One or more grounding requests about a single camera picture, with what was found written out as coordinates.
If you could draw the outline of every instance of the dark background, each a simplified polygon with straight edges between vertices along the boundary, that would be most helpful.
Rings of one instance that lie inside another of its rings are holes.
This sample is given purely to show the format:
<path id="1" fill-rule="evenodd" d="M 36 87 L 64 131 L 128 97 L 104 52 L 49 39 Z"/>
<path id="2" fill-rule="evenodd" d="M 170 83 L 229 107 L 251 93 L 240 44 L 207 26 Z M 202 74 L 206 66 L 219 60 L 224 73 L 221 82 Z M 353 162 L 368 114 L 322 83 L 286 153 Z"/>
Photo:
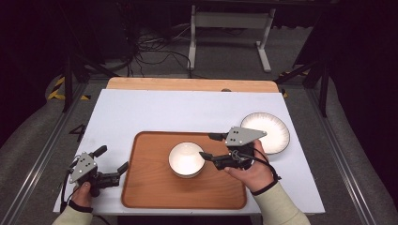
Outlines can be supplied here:
<path id="1" fill-rule="evenodd" d="M 96 8 L 109 5 L 71 1 L 61 4 L 65 13 L 62 17 L 54 2 L 0 3 L 0 146 L 46 103 L 46 87 L 59 75 L 68 44 L 72 43 L 76 51 L 98 63 L 129 54 L 125 51 L 128 45 L 122 25 L 115 19 L 118 16 L 115 7 L 109 7 L 109 14 L 99 15 Z M 184 11 L 181 8 L 190 11 L 189 6 L 168 7 L 158 14 L 159 18 L 154 18 L 150 12 L 159 8 L 142 7 L 146 13 L 137 22 L 152 25 L 168 36 L 171 26 L 185 23 L 190 16 L 177 13 Z M 58 20 L 54 20 L 54 15 L 60 16 Z M 322 20 L 318 16 L 313 10 L 303 13 L 292 8 L 281 9 L 274 25 L 308 27 L 317 23 L 298 63 L 311 62 L 325 50 L 330 51 L 328 46 L 333 44 L 330 76 L 340 102 L 362 148 L 397 205 L 398 18 L 393 3 L 347 0 L 343 9 L 324 15 Z M 110 47 L 115 41 L 119 44 Z"/>

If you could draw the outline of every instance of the cable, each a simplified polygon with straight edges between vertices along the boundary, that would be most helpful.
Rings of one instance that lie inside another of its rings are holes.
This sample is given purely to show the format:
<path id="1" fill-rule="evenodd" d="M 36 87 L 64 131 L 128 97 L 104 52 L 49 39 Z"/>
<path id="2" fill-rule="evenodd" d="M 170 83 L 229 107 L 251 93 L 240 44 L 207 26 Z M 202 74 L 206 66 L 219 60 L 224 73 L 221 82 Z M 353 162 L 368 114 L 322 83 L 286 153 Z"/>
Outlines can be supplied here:
<path id="1" fill-rule="evenodd" d="M 266 157 L 265 157 L 265 160 L 263 160 L 263 159 L 260 159 L 260 158 L 258 158 L 258 157 L 253 157 L 253 156 L 250 156 L 250 155 L 247 155 L 247 154 L 243 154 L 243 153 L 240 153 L 240 152 L 237 152 L 237 155 L 239 155 L 240 157 L 249 158 L 249 159 L 252 159 L 252 160 L 254 160 L 254 161 L 258 161 L 258 162 L 263 163 L 264 165 L 266 165 L 266 166 L 269 167 L 269 169 L 271 170 L 272 175 L 273 175 L 273 177 L 274 177 L 275 180 L 276 180 L 276 179 L 278 179 L 278 180 L 281 180 L 281 179 L 282 179 L 282 178 L 276 173 L 275 168 L 273 168 L 273 166 L 271 166 L 271 165 L 269 164 L 269 162 L 268 162 L 268 160 L 267 160 Z"/>
<path id="2" fill-rule="evenodd" d="M 159 51 L 159 50 L 153 51 L 153 50 L 148 50 L 148 51 L 146 51 L 146 52 L 150 52 L 150 53 L 168 53 L 168 54 L 166 55 L 166 57 L 164 57 L 162 60 L 160 60 L 160 62 L 148 63 L 148 62 L 145 62 L 145 61 L 144 61 L 142 55 L 139 53 L 140 56 L 141 56 L 141 58 L 142 58 L 142 60 L 140 60 L 140 59 L 138 59 L 137 57 L 135 57 L 135 60 L 136 60 L 137 63 L 138 63 L 138 61 L 139 61 L 139 62 L 141 62 L 141 63 L 143 63 L 143 64 L 157 65 L 157 64 L 163 63 L 170 55 L 172 55 L 172 56 L 175 58 L 175 60 L 177 60 L 178 64 L 179 64 L 180 66 L 182 66 L 183 68 L 185 68 L 183 65 L 181 65 L 181 63 L 180 63 L 179 60 L 174 56 L 174 54 L 178 54 L 178 55 L 184 57 L 185 59 L 187 59 L 188 65 L 189 65 L 189 68 L 188 68 L 189 74 L 188 74 L 188 75 L 189 75 L 190 78 L 192 78 L 192 75 L 191 75 L 191 60 L 190 60 L 190 58 L 187 57 L 186 55 L 184 55 L 184 54 L 182 54 L 182 53 L 179 53 L 179 52 L 173 52 L 173 51 Z"/>

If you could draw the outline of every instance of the table leg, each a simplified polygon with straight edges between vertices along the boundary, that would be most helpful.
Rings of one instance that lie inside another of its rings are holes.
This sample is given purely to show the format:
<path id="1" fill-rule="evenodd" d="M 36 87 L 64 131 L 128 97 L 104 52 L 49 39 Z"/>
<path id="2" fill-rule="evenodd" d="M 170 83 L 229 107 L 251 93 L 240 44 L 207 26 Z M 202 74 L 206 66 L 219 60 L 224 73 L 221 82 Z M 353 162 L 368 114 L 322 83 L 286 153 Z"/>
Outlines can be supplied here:
<path id="1" fill-rule="evenodd" d="M 196 7 L 192 6 L 192 12 L 191 12 L 191 44 L 190 44 L 190 52 L 188 53 L 188 58 L 190 59 L 190 62 L 188 62 L 188 69 L 194 69 L 195 68 L 195 55 L 196 55 L 195 14 L 196 14 Z"/>
<path id="2" fill-rule="evenodd" d="M 260 56 L 261 63 L 263 65 L 263 69 L 265 72 L 271 72 L 271 66 L 269 65 L 269 61 L 268 61 L 266 51 L 264 50 L 264 48 L 266 46 L 269 30 L 272 26 L 274 15 L 275 15 L 275 8 L 273 8 L 269 11 L 266 25 L 264 27 L 263 39 L 261 41 L 256 42 L 258 54 Z"/>

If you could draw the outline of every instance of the black cable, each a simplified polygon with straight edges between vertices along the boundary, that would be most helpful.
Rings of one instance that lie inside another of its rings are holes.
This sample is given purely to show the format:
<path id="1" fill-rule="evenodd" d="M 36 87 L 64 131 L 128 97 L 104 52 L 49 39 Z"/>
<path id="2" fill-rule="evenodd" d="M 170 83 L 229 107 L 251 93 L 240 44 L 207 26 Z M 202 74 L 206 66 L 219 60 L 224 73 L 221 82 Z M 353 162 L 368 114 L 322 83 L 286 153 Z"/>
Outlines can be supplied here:
<path id="1" fill-rule="evenodd" d="M 273 168 L 273 166 L 271 166 L 267 160 L 263 160 L 263 159 L 260 159 L 260 158 L 258 158 L 258 157 L 253 157 L 253 156 L 250 156 L 250 155 L 247 155 L 247 154 L 243 154 L 243 153 L 240 153 L 240 152 L 238 152 L 237 155 L 240 156 L 240 157 L 249 158 L 249 159 L 252 159 L 252 160 L 254 160 L 254 161 L 258 161 L 258 162 L 263 163 L 264 165 L 268 166 L 269 169 L 271 170 L 272 175 L 273 175 L 273 177 L 274 177 L 274 180 L 276 180 L 276 179 L 281 180 L 281 179 L 282 179 L 282 178 L 276 173 L 275 168 Z"/>
<path id="2" fill-rule="evenodd" d="M 182 53 L 173 52 L 173 51 L 158 51 L 158 50 L 152 51 L 152 50 L 151 50 L 151 51 L 147 51 L 147 52 L 150 52 L 150 53 L 169 53 L 169 54 L 167 54 L 166 57 L 165 57 L 164 59 L 162 59 L 160 62 L 157 62 L 157 63 L 147 63 L 147 62 L 145 62 L 145 61 L 143 61 L 143 60 L 138 60 L 138 61 L 140 61 L 141 63 L 144 63 L 144 64 L 157 65 L 157 64 L 160 64 L 160 63 L 164 62 L 170 54 L 178 54 L 178 55 L 184 57 L 184 58 L 187 59 L 187 61 L 188 61 L 188 65 L 189 65 L 189 68 L 188 68 L 189 77 L 192 78 L 192 75 L 191 75 L 191 60 L 190 60 L 190 58 L 189 58 L 188 56 L 186 56 L 186 55 L 184 55 L 184 54 L 182 54 Z"/>

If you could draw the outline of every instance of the sleeve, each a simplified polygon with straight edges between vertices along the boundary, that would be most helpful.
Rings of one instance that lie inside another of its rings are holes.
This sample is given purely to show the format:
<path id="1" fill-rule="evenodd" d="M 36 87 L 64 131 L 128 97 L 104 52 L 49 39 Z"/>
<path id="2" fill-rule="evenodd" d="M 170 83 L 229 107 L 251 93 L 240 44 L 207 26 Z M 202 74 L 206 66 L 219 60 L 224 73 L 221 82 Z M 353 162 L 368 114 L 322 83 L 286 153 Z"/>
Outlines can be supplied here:
<path id="1" fill-rule="evenodd" d="M 308 225 L 310 221 L 294 205 L 278 182 L 267 191 L 254 195 L 263 216 L 263 225 Z"/>
<path id="2" fill-rule="evenodd" d="M 92 208 L 81 207 L 75 202 L 69 201 L 69 205 L 54 221 L 53 225 L 89 225 L 93 219 L 92 211 Z"/>

